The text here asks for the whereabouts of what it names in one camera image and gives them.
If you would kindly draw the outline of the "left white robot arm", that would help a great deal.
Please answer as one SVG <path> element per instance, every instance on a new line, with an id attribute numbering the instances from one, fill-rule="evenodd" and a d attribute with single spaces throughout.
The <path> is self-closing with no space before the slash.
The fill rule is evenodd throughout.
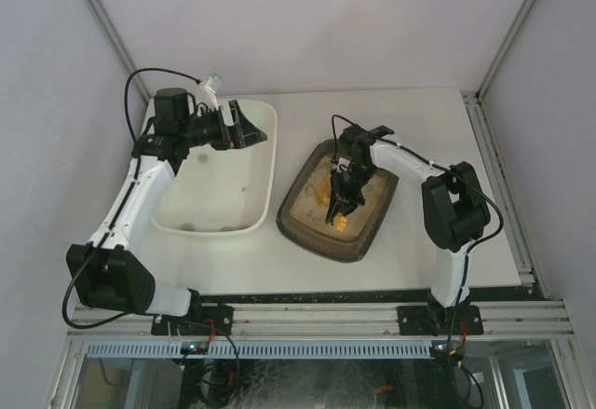
<path id="1" fill-rule="evenodd" d="M 114 311 L 116 319 L 128 314 L 193 319 L 201 312 L 198 291 L 159 282 L 142 262 L 142 238 L 192 149 L 250 149 L 272 134 L 248 119 L 238 101 L 220 106 L 211 87 L 160 89 L 152 105 L 114 204 L 88 242 L 66 253 L 72 279 L 65 293 L 75 293 L 86 307 Z"/>

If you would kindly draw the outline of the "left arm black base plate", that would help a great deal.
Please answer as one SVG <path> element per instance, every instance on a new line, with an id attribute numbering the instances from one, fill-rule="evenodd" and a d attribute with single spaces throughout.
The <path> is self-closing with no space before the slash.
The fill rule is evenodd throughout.
<path id="1" fill-rule="evenodd" d="M 151 334 L 156 336 L 180 335 L 208 336 L 211 333 L 230 335 L 234 318 L 234 309 L 227 305 L 207 305 L 201 308 L 197 318 L 187 316 L 155 316 Z"/>

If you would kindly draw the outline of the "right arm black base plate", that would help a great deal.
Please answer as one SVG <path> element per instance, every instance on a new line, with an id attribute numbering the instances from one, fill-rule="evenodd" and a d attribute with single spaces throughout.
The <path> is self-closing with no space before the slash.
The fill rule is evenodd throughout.
<path id="1" fill-rule="evenodd" d="M 402 306 L 397 308 L 397 316 L 401 335 L 484 334 L 477 306 L 449 309 L 432 305 Z"/>

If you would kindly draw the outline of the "yellow litter scoop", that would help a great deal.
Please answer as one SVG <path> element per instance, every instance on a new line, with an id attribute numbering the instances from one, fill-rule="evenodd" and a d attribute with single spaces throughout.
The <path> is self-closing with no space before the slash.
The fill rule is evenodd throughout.
<path id="1" fill-rule="evenodd" d="M 320 207 L 324 208 L 324 213 L 330 208 L 331 204 L 331 183 L 327 180 L 321 182 L 316 189 L 316 200 Z M 333 217 L 331 225 L 337 231 L 343 232 L 347 227 L 348 218 L 341 213 Z"/>

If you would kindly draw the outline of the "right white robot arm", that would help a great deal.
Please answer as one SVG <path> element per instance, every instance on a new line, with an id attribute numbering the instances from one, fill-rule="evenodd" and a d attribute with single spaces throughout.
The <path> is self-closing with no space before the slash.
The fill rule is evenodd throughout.
<path id="1" fill-rule="evenodd" d="M 422 157 L 393 137 L 386 126 L 366 130 L 351 122 L 334 131 L 330 197 L 325 223 L 337 226 L 365 204 L 362 189 L 378 170 L 419 186 L 423 223 L 437 248 L 429 317 L 453 320 L 469 296 L 469 255 L 490 223 L 491 200 L 481 191 L 474 167 L 462 161 L 448 168 Z"/>

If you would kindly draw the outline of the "dark grey litter box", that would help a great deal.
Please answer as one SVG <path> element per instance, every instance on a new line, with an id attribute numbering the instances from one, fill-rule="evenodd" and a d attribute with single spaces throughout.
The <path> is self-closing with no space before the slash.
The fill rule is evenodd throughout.
<path id="1" fill-rule="evenodd" d="M 279 232 L 303 249 L 340 263 L 361 260 L 370 249 L 386 217 L 399 178 L 384 170 L 377 171 L 363 187 L 363 206 L 347 215 L 343 232 L 325 223 L 324 208 L 316 200 L 316 189 L 325 180 L 331 182 L 333 140 L 319 143 L 300 169 L 278 209 Z M 315 187 L 308 196 L 305 188 Z"/>

